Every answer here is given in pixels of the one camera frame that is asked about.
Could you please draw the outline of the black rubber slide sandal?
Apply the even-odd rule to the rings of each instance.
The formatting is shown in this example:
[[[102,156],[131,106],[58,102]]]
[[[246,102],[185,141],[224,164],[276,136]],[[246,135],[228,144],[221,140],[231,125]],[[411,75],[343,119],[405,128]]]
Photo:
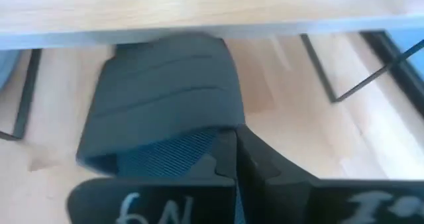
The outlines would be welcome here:
[[[245,122],[224,40],[177,34],[119,45],[95,88],[76,154],[116,176],[183,176],[223,129]]]

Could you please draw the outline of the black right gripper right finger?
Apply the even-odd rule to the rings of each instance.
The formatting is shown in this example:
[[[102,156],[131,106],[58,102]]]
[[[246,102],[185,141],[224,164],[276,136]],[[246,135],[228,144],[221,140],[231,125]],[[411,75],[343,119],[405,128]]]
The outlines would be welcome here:
[[[237,129],[247,224],[424,224],[424,181],[322,179]]]

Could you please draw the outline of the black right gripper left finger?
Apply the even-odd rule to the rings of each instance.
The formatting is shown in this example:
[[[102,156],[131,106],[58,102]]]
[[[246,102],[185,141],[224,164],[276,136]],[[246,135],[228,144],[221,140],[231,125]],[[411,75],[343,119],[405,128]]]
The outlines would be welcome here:
[[[234,224],[237,136],[209,129],[121,152],[76,186],[71,224]]]

